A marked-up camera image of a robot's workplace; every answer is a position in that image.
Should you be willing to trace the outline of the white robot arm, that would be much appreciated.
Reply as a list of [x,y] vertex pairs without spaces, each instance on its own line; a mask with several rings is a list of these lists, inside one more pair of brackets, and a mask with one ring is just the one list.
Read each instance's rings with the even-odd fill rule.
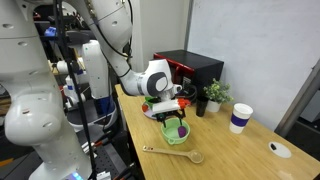
[[82,58],[88,72],[103,72],[110,65],[123,91],[129,96],[157,98],[151,110],[157,120],[160,115],[179,109],[175,95],[180,85],[171,80],[169,64],[165,59],[151,60],[144,72],[132,70],[131,53],[123,49],[130,44],[133,21],[129,0],[66,0],[88,25],[95,40],[82,47]]

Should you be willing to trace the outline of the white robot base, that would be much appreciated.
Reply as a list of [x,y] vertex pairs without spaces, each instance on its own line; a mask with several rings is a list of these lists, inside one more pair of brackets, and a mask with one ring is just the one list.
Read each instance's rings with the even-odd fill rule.
[[86,180],[89,157],[63,110],[62,94],[33,21],[34,9],[50,0],[0,0],[0,83],[11,97],[7,139],[31,146],[42,164],[29,180]]

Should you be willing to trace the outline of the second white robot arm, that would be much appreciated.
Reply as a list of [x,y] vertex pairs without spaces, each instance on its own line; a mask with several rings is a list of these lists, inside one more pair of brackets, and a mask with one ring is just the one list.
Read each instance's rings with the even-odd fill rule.
[[[80,51],[80,58],[76,61],[80,66],[75,72],[76,83],[79,87],[84,83],[89,84],[90,95],[96,103],[95,108],[99,116],[98,119],[89,122],[88,126],[97,124],[110,128],[116,122],[118,114],[112,98],[107,60],[97,40],[90,40],[76,49]],[[61,73],[68,73],[67,62],[59,61],[57,70]],[[65,78],[65,81],[66,85],[63,86],[64,95],[67,98],[65,105],[68,110],[72,110],[78,107],[77,103],[80,100],[70,75]]]

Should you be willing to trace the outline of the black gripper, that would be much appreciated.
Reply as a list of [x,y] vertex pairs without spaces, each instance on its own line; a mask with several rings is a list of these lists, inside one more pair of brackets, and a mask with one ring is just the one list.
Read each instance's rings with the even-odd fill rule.
[[183,118],[185,117],[185,110],[173,110],[173,111],[168,111],[168,112],[162,112],[162,113],[157,113],[155,115],[156,119],[158,121],[162,121],[163,126],[166,128],[166,119],[169,117],[178,117],[180,126],[183,126]]

